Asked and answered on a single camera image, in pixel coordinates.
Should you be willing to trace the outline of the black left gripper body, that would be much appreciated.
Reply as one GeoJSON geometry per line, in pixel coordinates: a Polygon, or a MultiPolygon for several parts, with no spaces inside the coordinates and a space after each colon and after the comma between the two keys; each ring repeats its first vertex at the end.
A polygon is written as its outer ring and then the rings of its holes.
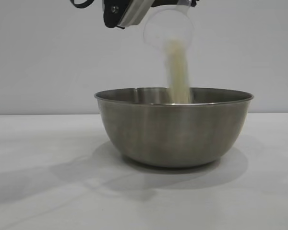
{"type": "Polygon", "coordinates": [[[178,0],[155,0],[156,6],[177,5],[178,0]]]}

